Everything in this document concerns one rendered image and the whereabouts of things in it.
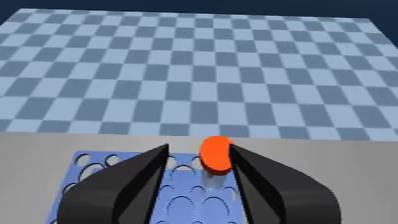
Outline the orange capped centrifuge tube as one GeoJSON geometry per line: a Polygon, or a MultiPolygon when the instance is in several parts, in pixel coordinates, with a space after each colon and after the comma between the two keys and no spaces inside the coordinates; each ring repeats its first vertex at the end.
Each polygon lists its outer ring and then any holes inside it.
{"type": "Polygon", "coordinates": [[[225,175],[231,171],[229,145],[225,136],[209,136],[199,148],[199,160],[204,169],[204,183],[211,188],[222,186],[225,175]]]}

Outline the blue perforated tube rack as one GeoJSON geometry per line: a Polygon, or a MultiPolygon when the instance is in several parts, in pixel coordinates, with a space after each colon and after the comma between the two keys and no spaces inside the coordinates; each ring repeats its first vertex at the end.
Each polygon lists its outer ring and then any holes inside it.
{"type": "MultiPolygon", "coordinates": [[[[56,224],[62,194],[78,182],[138,152],[76,151],[60,182],[46,224],[56,224]]],[[[172,153],[149,224],[245,224],[243,206],[234,174],[211,187],[204,181],[199,155],[172,153]]]]}

